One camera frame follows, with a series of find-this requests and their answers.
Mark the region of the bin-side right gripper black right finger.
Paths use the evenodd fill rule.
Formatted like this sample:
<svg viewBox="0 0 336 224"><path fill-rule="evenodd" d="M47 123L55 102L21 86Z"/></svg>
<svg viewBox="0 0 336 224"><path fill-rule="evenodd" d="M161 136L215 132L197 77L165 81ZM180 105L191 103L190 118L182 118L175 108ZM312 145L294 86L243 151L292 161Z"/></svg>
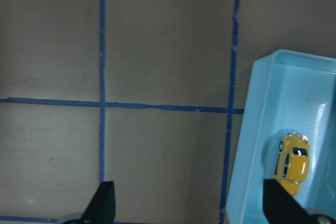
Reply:
<svg viewBox="0 0 336 224"><path fill-rule="evenodd" d="M275 179L264 179L262 203L269 223L319 223Z"/></svg>

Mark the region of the bin-side right gripper black left finger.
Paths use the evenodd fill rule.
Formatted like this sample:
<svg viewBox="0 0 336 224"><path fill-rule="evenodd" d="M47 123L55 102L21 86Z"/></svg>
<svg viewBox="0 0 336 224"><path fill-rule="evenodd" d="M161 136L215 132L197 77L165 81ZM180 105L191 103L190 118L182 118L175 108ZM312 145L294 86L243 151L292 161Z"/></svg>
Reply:
<svg viewBox="0 0 336 224"><path fill-rule="evenodd" d="M79 219L79 223L114 223L115 203L114 182L102 182Z"/></svg>

